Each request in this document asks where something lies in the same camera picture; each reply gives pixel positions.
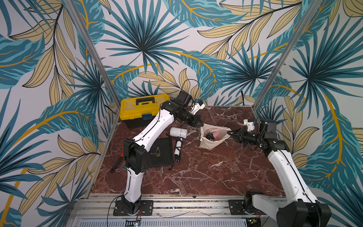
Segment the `beige drawstring bag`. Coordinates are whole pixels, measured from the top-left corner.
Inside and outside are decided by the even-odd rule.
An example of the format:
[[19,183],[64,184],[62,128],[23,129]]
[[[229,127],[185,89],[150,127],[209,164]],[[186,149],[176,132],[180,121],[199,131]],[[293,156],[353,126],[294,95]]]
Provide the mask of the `beige drawstring bag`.
[[204,124],[201,129],[199,148],[211,150],[230,138],[230,128]]

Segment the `pink hair dryer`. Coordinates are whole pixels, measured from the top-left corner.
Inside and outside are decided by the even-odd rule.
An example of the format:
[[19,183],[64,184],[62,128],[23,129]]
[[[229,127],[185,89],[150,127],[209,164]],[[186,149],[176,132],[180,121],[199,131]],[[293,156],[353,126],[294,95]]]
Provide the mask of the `pink hair dryer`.
[[212,142],[221,141],[226,135],[226,130],[222,129],[207,129],[204,132],[204,137]]

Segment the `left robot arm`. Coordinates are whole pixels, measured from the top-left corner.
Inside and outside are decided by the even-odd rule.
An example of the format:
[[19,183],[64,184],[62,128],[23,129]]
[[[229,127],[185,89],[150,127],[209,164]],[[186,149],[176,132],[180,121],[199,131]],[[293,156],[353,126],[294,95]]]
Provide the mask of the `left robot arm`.
[[133,139],[124,142],[124,157],[127,167],[127,183],[121,196],[124,208],[130,214],[139,211],[141,185],[144,172],[151,163],[150,149],[161,133],[175,120],[191,127],[202,127],[201,116],[197,112],[205,107],[201,99],[194,101],[190,111],[186,109],[191,95],[181,90],[176,99],[165,101],[158,114],[146,128]]

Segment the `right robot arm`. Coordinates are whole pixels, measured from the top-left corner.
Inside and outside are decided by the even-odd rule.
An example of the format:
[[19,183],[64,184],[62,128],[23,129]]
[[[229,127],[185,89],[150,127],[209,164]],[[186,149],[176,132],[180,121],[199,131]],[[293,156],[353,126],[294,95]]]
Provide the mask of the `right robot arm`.
[[327,204],[319,202],[303,180],[286,142],[278,139],[276,121],[262,119],[259,127],[255,132],[254,123],[245,119],[243,128],[228,131],[228,134],[245,147],[255,145],[263,151],[275,168],[287,201],[282,206],[262,193],[248,192],[241,209],[248,214],[260,211],[280,227],[327,226],[331,210]]

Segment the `white hair dryer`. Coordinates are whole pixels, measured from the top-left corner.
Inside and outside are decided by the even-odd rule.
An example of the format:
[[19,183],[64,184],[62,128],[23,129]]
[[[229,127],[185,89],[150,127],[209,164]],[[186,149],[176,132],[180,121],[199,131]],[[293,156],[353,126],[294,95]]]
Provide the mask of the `white hair dryer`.
[[176,148],[174,151],[175,162],[181,160],[181,146],[184,139],[187,137],[187,129],[172,127],[170,129],[170,136],[176,137]]

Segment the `yellow black toolbox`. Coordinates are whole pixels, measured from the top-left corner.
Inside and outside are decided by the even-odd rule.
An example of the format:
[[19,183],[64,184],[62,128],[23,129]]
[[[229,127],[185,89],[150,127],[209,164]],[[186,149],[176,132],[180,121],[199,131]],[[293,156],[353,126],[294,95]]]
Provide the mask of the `yellow black toolbox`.
[[165,101],[170,101],[167,94],[124,99],[121,101],[120,120],[129,129],[147,126]]

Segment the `black drawstring bag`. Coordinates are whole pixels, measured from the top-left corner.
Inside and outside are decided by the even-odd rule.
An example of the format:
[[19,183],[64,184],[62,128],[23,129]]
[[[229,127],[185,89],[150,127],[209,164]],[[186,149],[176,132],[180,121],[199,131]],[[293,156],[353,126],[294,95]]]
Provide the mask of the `black drawstring bag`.
[[149,154],[151,161],[149,167],[169,166],[169,170],[173,169],[174,152],[171,137],[156,139]]

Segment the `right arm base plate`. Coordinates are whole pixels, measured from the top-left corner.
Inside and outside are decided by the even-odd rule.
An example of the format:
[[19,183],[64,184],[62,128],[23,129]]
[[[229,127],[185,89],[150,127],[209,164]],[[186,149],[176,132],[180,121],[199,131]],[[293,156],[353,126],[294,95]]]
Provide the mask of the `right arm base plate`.
[[252,204],[244,204],[244,200],[229,200],[228,207],[231,215],[266,215],[264,212],[257,210]]

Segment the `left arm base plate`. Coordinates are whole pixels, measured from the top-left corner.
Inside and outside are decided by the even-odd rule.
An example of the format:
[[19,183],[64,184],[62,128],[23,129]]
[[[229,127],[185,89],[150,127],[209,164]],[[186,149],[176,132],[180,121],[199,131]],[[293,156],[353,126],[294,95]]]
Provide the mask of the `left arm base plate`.
[[154,201],[141,200],[130,203],[127,200],[117,201],[113,210],[114,216],[152,216]]

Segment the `aluminium front rail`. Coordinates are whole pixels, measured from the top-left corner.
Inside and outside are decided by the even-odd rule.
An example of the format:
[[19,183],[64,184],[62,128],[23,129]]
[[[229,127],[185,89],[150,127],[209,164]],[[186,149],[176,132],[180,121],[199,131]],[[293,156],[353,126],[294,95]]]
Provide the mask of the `aluminium front rail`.
[[142,196],[148,205],[139,216],[114,216],[115,194],[91,194],[76,202],[67,227],[276,227],[262,211],[242,211],[243,196]]

